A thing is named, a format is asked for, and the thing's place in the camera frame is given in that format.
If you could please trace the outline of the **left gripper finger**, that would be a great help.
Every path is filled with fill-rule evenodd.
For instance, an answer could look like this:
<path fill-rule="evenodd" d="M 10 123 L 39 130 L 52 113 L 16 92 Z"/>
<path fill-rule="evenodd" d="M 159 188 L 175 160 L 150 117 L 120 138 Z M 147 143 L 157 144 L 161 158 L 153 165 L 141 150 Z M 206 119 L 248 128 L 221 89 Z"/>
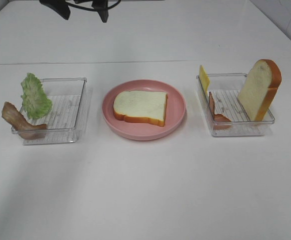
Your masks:
<path fill-rule="evenodd" d="M 93 0 L 91 4 L 92 8 L 96 10 L 103 23 L 106 23 L 108 21 L 109 17 L 109 11 L 107 10 L 108 4 L 109 4 L 108 0 Z"/>
<path fill-rule="evenodd" d="M 39 2 L 56 12 L 63 19 L 68 20 L 70 18 L 70 8 L 65 0 L 39 0 Z"/>

